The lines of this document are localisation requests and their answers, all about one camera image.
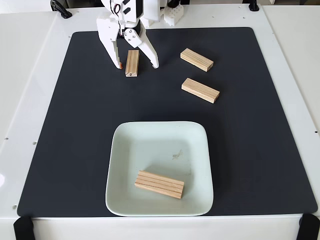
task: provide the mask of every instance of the black rubber mat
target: black rubber mat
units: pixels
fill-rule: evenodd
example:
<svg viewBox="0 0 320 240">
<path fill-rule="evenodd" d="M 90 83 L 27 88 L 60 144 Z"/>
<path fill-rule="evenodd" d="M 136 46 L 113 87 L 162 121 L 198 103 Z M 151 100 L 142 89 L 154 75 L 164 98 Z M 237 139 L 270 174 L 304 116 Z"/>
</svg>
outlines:
<svg viewBox="0 0 320 240">
<path fill-rule="evenodd" d="M 318 206 L 251 28 L 153 29 L 154 69 L 117 69 L 97 32 L 72 35 L 18 205 L 20 216 L 111 217 L 105 203 L 115 129 L 134 121 L 204 126 L 214 200 L 208 216 L 313 213 Z M 208 72 L 180 59 L 189 48 Z M 118 40 L 126 66 L 131 46 Z M 191 78 L 220 91 L 212 104 L 186 91 Z"/>
</svg>

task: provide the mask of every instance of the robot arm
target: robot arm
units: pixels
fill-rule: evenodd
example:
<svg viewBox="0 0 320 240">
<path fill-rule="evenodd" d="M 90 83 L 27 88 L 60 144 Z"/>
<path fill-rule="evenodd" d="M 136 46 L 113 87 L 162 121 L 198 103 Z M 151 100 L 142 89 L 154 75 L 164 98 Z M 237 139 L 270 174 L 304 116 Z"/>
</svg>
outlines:
<svg viewBox="0 0 320 240">
<path fill-rule="evenodd" d="M 107 50 L 111 60 L 118 69 L 122 69 L 119 59 L 117 39 L 124 38 L 132 47 L 139 47 L 141 51 L 150 59 L 154 68 L 159 67 L 157 53 L 150 43 L 146 29 L 141 24 L 140 17 L 143 15 L 153 21 L 159 21 L 164 12 L 166 19 L 166 10 L 160 10 L 162 5 L 167 5 L 168 0 L 101 0 L 105 8 L 111 12 L 110 16 L 106 14 L 96 20 L 99 38 Z M 179 4 L 179 0 L 172 0 L 169 3 Z M 183 7 L 177 6 L 178 12 L 183 14 Z M 170 21 L 175 14 L 169 8 Z"/>
</svg>

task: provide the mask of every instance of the wooden stick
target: wooden stick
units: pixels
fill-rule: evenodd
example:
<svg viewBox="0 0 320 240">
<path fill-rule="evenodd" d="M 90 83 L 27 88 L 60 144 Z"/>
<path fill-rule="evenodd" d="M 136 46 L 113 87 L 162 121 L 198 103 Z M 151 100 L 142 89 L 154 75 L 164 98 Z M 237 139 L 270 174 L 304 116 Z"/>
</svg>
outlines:
<svg viewBox="0 0 320 240">
<path fill-rule="evenodd" d="M 203 71 L 207 72 L 212 66 L 214 62 L 210 59 L 201 56 L 200 54 L 186 48 L 181 54 L 180 57 L 187 61 L 188 63 L 195 65 L 196 67 L 202 69 Z"/>
<path fill-rule="evenodd" d="M 139 65 L 139 50 L 129 50 L 126 58 L 125 76 L 137 77 Z"/>
<path fill-rule="evenodd" d="M 197 81 L 194 81 L 190 78 L 187 78 L 184 83 L 181 86 L 182 90 L 185 90 L 193 95 L 198 96 L 199 98 L 202 98 L 210 103 L 214 103 L 216 99 L 218 98 L 220 92 L 208 87 L 206 85 L 203 85 Z"/>
<path fill-rule="evenodd" d="M 139 171 L 134 183 L 138 188 L 168 195 L 177 199 L 180 199 L 182 196 L 184 184 L 183 181 L 142 170 Z"/>
</svg>

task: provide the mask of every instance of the white tabletop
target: white tabletop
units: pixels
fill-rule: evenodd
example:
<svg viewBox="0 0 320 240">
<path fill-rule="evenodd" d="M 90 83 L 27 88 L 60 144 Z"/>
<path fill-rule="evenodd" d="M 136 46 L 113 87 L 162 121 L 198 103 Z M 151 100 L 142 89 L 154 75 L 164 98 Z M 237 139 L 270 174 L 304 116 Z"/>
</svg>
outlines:
<svg viewBox="0 0 320 240">
<path fill-rule="evenodd" d="M 5 198 L 0 197 L 0 218 L 2 219 L 0 220 L 0 236 L 3 239 L 15 239 L 12 224 L 18 216 L 16 210 L 12 207 L 18 204 L 20 199 L 35 150 L 33 142 L 36 142 L 40 135 L 70 36 L 77 31 L 96 31 L 95 19 L 102 11 L 102 8 L 73 9 L 71 11 L 73 17 L 70 19 L 63 19 L 55 12 L 42 13 L 37 16 L 36 13 L 24 13 L 26 18 L 20 20 L 12 20 L 17 17 L 16 15 L 12 17 L 11 15 L 4 17 L 0 15 L 0 26 L 3 23 L 10 25 L 6 28 L 8 32 L 11 29 L 19 29 L 19 26 L 17 26 L 19 24 L 29 25 L 32 34 L 25 33 L 24 36 L 20 37 L 33 38 L 35 45 L 38 45 L 38 48 L 35 47 L 33 50 L 38 54 L 31 55 L 30 58 L 26 54 L 22 56 L 23 60 L 29 60 L 33 67 L 26 69 L 26 76 L 20 76 L 19 78 L 22 78 L 21 84 L 28 84 L 22 94 L 23 97 L 19 102 L 14 118 L 10 122 L 10 128 L 6 134 L 8 140 L 3 142 L 0 150 L 0 174 L 4 177 L 4 182 L 0 185 L 0 193 L 1 196 L 6 196 Z M 320 168 L 320 138 L 315 133 L 316 127 L 313 120 L 319 123 L 320 117 L 317 117 L 319 116 L 319 109 L 316 108 L 316 104 L 314 106 L 309 104 L 307 99 L 310 98 L 311 103 L 319 102 L 320 97 L 316 96 L 313 88 L 315 86 L 319 88 L 319 82 L 315 82 L 315 80 L 320 79 L 320 75 L 316 68 L 311 73 L 306 71 L 305 67 L 301 67 L 301 62 L 304 63 L 303 66 L 319 66 L 320 60 L 319 54 L 314 55 L 315 52 L 313 51 L 300 50 L 299 46 L 308 45 L 311 49 L 319 52 L 319 46 L 314 38 L 319 38 L 319 30 L 317 31 L 317 29 L 320 29 L 320 21 L 314 21 L 310 27 L 305 27 L 305 24 L 310 24 L 308 20 L 317 19 L 319 13 L 320 9 L 312 6 L 302 8 L 270 6 L 261 8 L 259 12 L 250 12 L 245 4 L 193 5 L 185 7 L 183 19 L 175 26 L 175 28 L 253 28 L 317 202 L 320 199 L 320 180 L 317 173 L 317 169 Z M 299 22 L 295 20 L 298 14 L 303 16 L 299 18 Z M 270 27 L 268 20 L 272 23 L 273 29 Z M 169 28 L 169 26 L 160 22 L 155 23 L 151 28 Z M 40 36 L 34 37 L 35 33 L 40 33 Z M 17 54 L 16 46 L 23 46 L 23 41 L 19 44 L 14 41 L 16 37 L 16 35 L 12 37 L 11 49 L 13 54 Z M 4 64 L 3 69 L 11 66 L 10 64 L 6 66 L 5 61 L 2 63 Z M 21 67 L 19 64 L 19 62 L 16 63 L 17 70 Z M 5 79 L 10 79 L 12 76 L 16 77 L 17 74 L 18 71 L 6 71 Z M 314 117 L 313 120 L 295 80 L 302 91 L 307 107 Z M 0 81 L 0 85 L 10 86 L 3 81 Z M 300 216 L 294 214 L 282 216 L 174 217 L 148 218 L 147 220 L 145 218 L 121 217 L 60 218 L 36 219 L 33 222 L 36 238 L 43 240 L 75 238 L 149 239 L 151 235 L 153 239 L 164 239 L 169 236 L 170 239 L 201 237 L 202 239 L 293 240 L 297 237 Z"/>
</svg>

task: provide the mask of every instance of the square plate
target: square plate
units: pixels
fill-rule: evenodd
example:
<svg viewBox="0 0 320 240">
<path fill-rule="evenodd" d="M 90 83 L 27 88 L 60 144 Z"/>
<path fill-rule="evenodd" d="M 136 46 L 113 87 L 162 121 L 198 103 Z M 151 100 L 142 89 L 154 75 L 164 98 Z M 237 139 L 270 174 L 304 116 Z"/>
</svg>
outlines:
<svg viewBox="0 0 320 240">
<path fill-rule="evenodd" d="M 139 170 L 184 182 L 181 199 L 135 186 Z M 120 216 L 197 216 L 213 204 L 207 134 L 190 121 L 127 122 L 114 132 L 107 208 Z"/>
</svg>

